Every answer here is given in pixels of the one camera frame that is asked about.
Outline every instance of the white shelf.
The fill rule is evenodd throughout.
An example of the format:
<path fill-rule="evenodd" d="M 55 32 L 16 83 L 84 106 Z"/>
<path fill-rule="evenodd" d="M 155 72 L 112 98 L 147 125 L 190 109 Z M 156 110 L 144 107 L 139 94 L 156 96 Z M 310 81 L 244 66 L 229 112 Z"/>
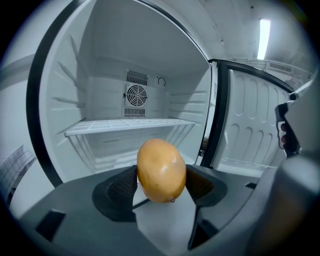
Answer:
<path fill-rule="evenodd" d="M 76 123 L 73 127 L 68 129 L 64 135 L 66 137 L 85 134 L 97 134 L 105 132 L 117 132 L 133 129 L 168 127 L 168 126 L 182 126 L 194 125 L 195 122 L 174 119 L 174 118 L 136 118 L 136 119 L 112 119 L 112 120 L 95 120 L 82 121 Z"/>

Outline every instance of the white wall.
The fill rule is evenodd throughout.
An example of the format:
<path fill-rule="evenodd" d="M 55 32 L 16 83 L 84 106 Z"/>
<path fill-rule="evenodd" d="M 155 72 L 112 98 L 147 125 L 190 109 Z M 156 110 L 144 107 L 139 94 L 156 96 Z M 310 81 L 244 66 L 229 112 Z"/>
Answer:
<path fill-rule="evenodd" d="M 0 148 L 24 145 L 33 154 L 26 116 L 26 92 L 33 56 L 58 14 L 71 0 L 49 0 L 28 18 L 15 35 L 1 62 Z M 53 189 L 38 161 L 22 178 L 11 201 L 12 213 L 20 217 Z"/>
<path fill-rule="evenodd" d="M 34 10 L 11 41 L 1 68 L 35 54 L 49 26 L 71 1 L 47 0 Z"/>
<path fill-rule="evenodd" d="M 27 210 L 50 193 L 54 186 L 36 160 L 17 186 L 10 204 L 12 215 L 19 219 Z"/>

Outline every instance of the vent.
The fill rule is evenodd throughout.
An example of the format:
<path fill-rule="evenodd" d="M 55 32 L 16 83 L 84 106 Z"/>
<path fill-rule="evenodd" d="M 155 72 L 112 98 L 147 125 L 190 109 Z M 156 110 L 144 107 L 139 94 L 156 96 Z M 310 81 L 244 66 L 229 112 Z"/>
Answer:
<path fill-rule="evenodd" d="M 145 113 L 146 113 L 146 110 L 144 108 L 134 108 L 134 107 L 124 108 L 125 118 L 144 118 Z"/>
<path fill-rule="evenodd" d="M 290 74 L 293 71 L 291 67 L 284 66 L 284 65 L 281 65 L 281 64 L 277 64 L 277 63 L 273 63 L 273 62 L 269 63 L 269 67 L 272 68 L 272 69 L 281 70 L 281 71 L 284 71 L 284 72 L 290 73 Z"/>
<path fill-rule="evenodd" d="M 126 101 L 127 107 L 140 107 L 142 108 L 147 101 L 146 86 L 137 84 L 127 84 L 126 88 Z"/>
<path fill-rule="evenodd" d="M 148 83 L 148 76 L 132 70 L 127 70 L 126 81 L 134 84 L 146 86 Z"/>

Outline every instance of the tiled wall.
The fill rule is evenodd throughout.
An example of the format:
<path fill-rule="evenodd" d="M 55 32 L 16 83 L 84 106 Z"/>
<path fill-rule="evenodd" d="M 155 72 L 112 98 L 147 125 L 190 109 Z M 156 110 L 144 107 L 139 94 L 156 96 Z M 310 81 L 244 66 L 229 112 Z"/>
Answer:
<path fill-rule="evenodd" d="M 17 150 L 0 148 L 0 191 L 5 202 L 13 194 L 30 165 L 34 162 L 35 156 L 29 150 L 24 150 L 23 145 Z"/>

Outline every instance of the ceiling light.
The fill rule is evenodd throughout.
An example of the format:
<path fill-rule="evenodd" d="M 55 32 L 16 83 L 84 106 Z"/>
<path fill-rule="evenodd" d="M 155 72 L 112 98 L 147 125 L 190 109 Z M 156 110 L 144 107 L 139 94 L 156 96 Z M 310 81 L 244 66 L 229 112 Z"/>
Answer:
<path fill-rule="evenodd" d="M 258 51 L 258 60 L 264 60 L 267 47 L 268 47 L 268 41 L 269 41 L 269 35 L 270 35 L 270 26 L 271 21 L 268 19 L 260 19 L 260 41 L 259 41 L 259 51 Z"/>

